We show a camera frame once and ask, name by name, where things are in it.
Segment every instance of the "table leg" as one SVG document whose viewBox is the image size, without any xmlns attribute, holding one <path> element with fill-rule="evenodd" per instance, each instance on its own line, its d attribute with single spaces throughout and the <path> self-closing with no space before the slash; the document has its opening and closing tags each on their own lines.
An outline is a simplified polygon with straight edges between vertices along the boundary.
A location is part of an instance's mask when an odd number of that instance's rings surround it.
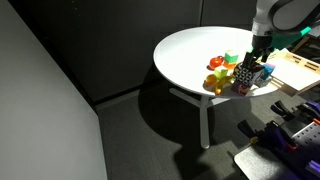
<svg viewBox="0 0 320 180">
<path fill-rule="evenodd" d="M 208 126 L 208 108 L 229 99 L 226 98 L 214 98 L 210 100 L 209 96 L 201 96 L 201 100 L 197 100 L 187 94 L 175 89 L 170 88 L 170 92 L 179 98 L 193 104 L 199 108 L 200 112 L 200 144 L 204 149 L 210 147 L 210 136 L 209 136 L 209 126 Z"/>
<path fill-rule="evenodd" d="M 208 111 L 207 105 L 209 102 L 208 96 L 201 96 L 200 101 L 200 143 L 201 147 L 208 149 L 210 147 L 210 136 L 208 126 Z"/>
</svg>

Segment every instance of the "toy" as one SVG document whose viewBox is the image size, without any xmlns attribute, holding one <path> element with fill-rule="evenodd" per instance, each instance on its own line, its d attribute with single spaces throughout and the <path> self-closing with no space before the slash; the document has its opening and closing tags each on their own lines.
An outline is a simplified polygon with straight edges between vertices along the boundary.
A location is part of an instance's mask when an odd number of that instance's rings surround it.
<svg viewBox="0 0 320 180">
<path fill-rule="evenodd" d="M 217 83 L 217 77 L 214 74 L 210 74 L 207 76 L 206 80 L 204 81 L 205 85 L 214 86 Z"/>
<path fill-rule="evenodd" d="M 221 78 L 218 83 L 216 84 L 215 93 L 216 95 L 220 95 L 222 92 L 222 88 L 225 84 L 231 83 L 232 76 L 224 76 Z"/>
<path fill-rule="evenodd" d="M 211 70 L 214 70 L 216 67 L 221 66 L 224 58 L 222 56 L 214 57 L 210 60 L 209 67 Z"/>
<path fill-rule="evenodd" d="M 265 64 L 263 64 L 263 67 L 264 67 L 264 70 L 263 70 L 263 73 L 260 78 L 263 80 L 266 80 L 270 77 L 271 73 L 273 72 L 273 70 L 276 66 L 274 66 L 272 64 L 265 63 Z"/>
<path fill-rule="evenodd" d="M 229 70 L 234 69 L 237 63 L 228 63 L 227 61 L 223 62 L 223 66 Z"/>
<path fill-rule="evenodd" d="M 214 75 L 218 78 L 221 79 L 225 77 L 228 73 L 228 69 L 225 68 L 224 66 L 219 66 L 214 69 Z"/>
<path fill-rule="evenodd" d="M 238 80 L 235 80 L 232 84 L 231 90 L 239 95 L 245 96 L 249 92 L 251 86 L 252 85 L 246 85 Z"/>
<path fill-rule="evenodd" d="M 224 60 L 227 61 L 229 64 L 234 64 L 237 63 L 238 56 L 239 55 L 235 51 L 229 50 L 225 53 Z"/>
<path fill-rule="evenodd" d="M 271 82 L 272 78 L 271 77 L 267 77 L 267 79 L 262 79 L 261 77 L 258 78 L 256 80 L 256 82 L 254 83 L 256 86 L 258 87 L 264 87 L 266 85 L 268 85 Z"/>
</svg>

